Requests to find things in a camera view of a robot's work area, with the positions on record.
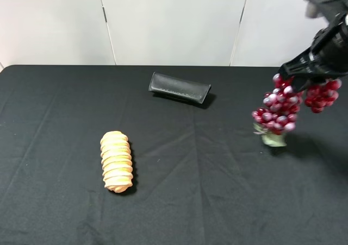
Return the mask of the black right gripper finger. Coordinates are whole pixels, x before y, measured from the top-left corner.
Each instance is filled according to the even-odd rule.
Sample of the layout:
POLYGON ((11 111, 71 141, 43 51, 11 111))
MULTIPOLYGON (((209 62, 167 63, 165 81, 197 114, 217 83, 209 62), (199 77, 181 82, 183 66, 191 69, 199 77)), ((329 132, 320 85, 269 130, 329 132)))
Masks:
POLYGON ((334 78, 327 74, 294 74, 291 81, 291 88, 293 92, 302 92, 312 85, 322 84, 328 79, 334 78))
POLYGON ((283 63, 278 73, 283 80, 294 78, 311 79, 313 77, 313 55, 308 47, 292 60, 283 63))

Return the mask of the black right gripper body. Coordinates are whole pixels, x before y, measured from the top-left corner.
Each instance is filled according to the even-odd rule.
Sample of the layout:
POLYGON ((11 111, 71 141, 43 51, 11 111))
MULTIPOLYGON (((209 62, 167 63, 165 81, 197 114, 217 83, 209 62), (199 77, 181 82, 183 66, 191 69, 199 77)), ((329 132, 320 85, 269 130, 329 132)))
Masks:
POLYGON ((331 77, 347 75, 347 14, 337 14, 314 37, 310 51, 315 62, 331 77))

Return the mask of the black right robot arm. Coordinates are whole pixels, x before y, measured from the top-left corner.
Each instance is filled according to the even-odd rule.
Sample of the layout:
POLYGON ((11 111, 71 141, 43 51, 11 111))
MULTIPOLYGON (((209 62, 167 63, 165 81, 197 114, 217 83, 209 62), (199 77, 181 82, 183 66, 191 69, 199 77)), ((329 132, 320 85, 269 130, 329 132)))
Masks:
POLYGON ((292 82, 296 92, 347 75, 347 0, 306 1, 306 16, 322 16, 328 26, 319 30, 311 45, 297 57, 292 82))

